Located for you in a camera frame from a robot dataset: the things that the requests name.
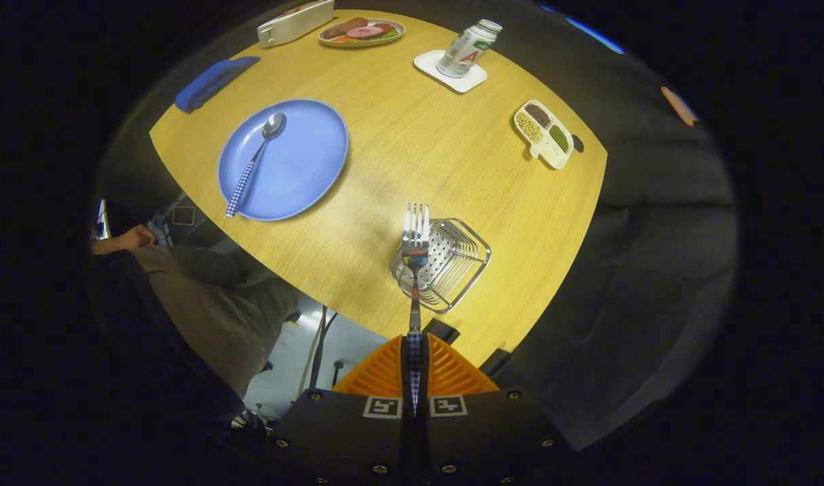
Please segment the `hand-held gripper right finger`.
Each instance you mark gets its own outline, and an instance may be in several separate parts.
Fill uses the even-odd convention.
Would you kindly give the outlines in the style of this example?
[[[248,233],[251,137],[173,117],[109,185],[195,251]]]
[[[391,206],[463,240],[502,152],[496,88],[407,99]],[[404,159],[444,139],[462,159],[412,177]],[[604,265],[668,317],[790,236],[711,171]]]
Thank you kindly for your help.
[[[538,400],[500,388],[451,345],[420,339],[418,485],[545,485],[573,449]]]

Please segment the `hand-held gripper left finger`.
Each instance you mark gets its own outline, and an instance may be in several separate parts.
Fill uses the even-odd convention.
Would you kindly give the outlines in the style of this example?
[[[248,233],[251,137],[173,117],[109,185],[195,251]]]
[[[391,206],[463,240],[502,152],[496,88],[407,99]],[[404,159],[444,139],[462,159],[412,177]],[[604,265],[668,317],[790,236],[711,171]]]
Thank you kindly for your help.
[[[270,465],[292,485],[399,483],[412,416],[406,339],[369,354],[337,388],[306,388],[270,436]]]

